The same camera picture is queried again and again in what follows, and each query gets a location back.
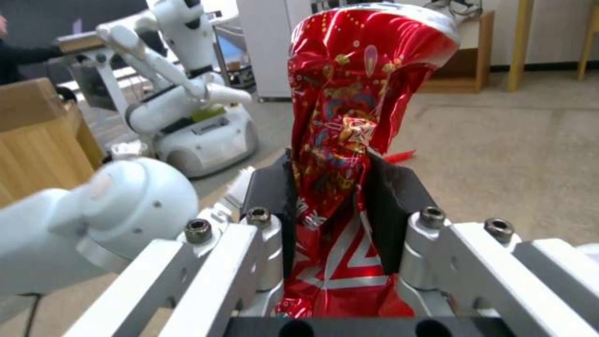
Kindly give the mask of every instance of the black sleeve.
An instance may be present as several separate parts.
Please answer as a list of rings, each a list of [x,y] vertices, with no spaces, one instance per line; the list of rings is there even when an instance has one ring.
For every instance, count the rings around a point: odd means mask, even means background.
[[[51,58],[57,58],[58,56],[62,56],[62,52],[58,46],[47,48],[20,48],[0,43],[0,62],[4,61],[25,65],[45,62]]]

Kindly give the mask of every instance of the wooden box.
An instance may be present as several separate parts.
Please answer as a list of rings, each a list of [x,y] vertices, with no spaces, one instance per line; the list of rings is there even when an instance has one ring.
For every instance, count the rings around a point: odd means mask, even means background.
[[[63,106],[47,79],[0,87],[0,207],[81,185],[103,156],[77,105]]]
[[[475,94],[487,85],[491,66],[494,11],[465,22],[460,49],[418,90],[432,94]]]

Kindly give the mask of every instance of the floor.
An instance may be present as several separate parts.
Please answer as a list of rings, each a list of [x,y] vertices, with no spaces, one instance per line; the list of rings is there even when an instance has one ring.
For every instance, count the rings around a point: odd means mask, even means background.
[[[599,73],[589,73],[585,82],[575,78],[573,71],[527,73],[521,90],[510,94],[507,74],[496,73],[477,95],[417,95],[390,153],[417,149],[404,165],[455,222],[497,216],[525,239],[599,242]],[[258,127],[258,152],[195,181],[200,196],[289,145],[289,103],[247,108]],[[102,133],[88,118],[101,142],[118,136],[115,130]],[[63,333],[113,279],[103,276],[47,296],[32,335]],[[0,335],[21,335],[26,314],[0,326]]]

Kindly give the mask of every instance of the bolt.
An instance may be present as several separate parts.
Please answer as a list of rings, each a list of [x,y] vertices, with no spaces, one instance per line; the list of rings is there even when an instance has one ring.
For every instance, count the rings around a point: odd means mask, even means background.
[[[270,212],[264,207],[254,207],[247,213],[247,223],[266,228],[270,225]]]
[[[506,220],[491,218],[485,221],[485,230],[499,243],[510,243],[514,227]]]
[[[428,229],[441,229],[445,222],[445,212],[438,207],[428,206],[420,211],[420,220]]]
[[[185,225],[184,232],[189,243],[204,243],[212,237],[212,226],[207,220],[192,219]]]
[[[97,54],[96,55],[96,61],[98,61],[98,63],[104,63],[104,62],[106,62],[106,55],[104,55],[104,54]]]

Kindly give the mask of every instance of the chip bag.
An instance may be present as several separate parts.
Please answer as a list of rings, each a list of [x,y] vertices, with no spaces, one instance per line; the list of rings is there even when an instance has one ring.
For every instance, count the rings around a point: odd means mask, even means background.
[[[451,18],[397,4],[325,11],[295,28],[288,71],[297,249],[278,312],[411,314],[370,237],[361,191],[367,148],[388,150],[410,97],[458,40]]]

